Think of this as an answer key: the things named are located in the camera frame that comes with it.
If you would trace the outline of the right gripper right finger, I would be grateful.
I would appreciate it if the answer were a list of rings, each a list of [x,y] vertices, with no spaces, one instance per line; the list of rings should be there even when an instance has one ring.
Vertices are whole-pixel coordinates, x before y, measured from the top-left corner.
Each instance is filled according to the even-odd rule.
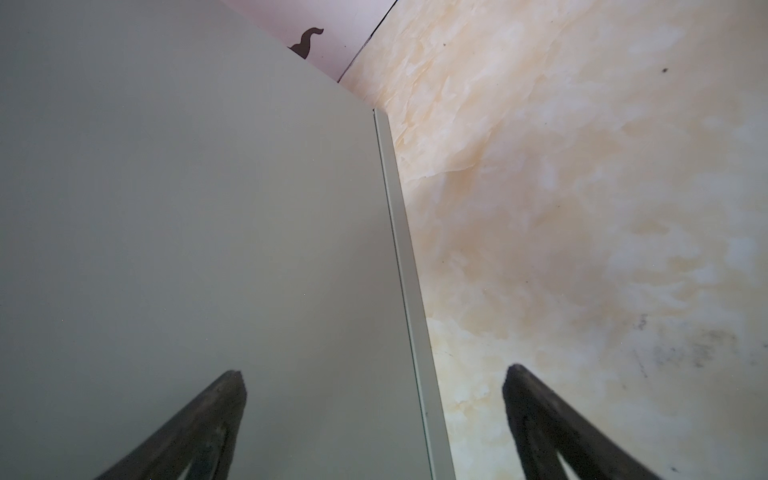
[[[507,420],[527,479],[656,479],[521,364],[502,387]]]

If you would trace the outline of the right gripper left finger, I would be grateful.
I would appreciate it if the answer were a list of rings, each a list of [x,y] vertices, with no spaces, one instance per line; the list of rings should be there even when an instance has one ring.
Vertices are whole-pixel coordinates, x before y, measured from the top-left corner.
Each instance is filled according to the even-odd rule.
[[[99,477],[227,479],[246,401],[242,373],[224,372]]]

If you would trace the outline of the grey metal cabinet counter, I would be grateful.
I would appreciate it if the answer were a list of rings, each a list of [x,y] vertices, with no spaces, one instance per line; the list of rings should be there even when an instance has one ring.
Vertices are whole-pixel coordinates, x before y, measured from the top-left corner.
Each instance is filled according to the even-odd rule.
[[[387,115],[221,1],[1,5],[1,475],[220,376],[233,479],[451,479]]]

